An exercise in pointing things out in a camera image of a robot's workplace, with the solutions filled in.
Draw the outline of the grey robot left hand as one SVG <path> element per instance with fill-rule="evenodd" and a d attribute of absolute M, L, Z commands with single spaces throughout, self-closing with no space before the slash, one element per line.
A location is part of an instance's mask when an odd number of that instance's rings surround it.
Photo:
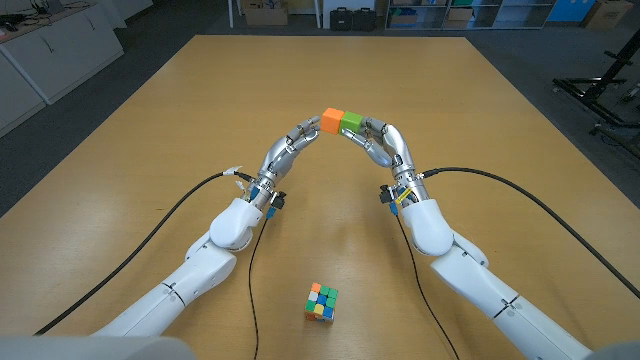
<path fill-rule="evenodd" d="M 273 185 L 280 182 L 292 168 L 296 157 L 319 137 L 319 131 L 319 116 L 313 116 L 296 125 L 268 150 L 258 177 L 268 179 Z"/>

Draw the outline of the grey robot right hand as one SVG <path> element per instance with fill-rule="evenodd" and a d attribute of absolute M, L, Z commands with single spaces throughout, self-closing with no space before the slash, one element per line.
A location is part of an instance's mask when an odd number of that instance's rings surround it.
<path fill-rule="evenodd" d="M 389 168 L 395 180 L 409 181 L 416 178 L 409 146 L 395 126 L 364 117 L 358 130 L 345 128 L 340 134 L 363 148 L 375 164 Z"/>

